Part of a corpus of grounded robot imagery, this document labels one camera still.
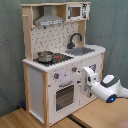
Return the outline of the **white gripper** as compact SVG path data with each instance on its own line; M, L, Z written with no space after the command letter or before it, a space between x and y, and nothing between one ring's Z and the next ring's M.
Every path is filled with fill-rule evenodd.
M80 91L82 94L86 95L88 98L92 96L91 88L92 86L99 81L99 76L91 68L84 67L81 70L81 78L78 81L80 86Z

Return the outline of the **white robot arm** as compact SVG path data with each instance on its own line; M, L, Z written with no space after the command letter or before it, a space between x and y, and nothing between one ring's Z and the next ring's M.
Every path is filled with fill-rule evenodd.
M87 97L94 94L105 103L112 103L117 98L128 99L128 89L121 85L119 77L107 75L102 81L99 81L98 74L89 67L81 70L81 79L78 84L82 94Z

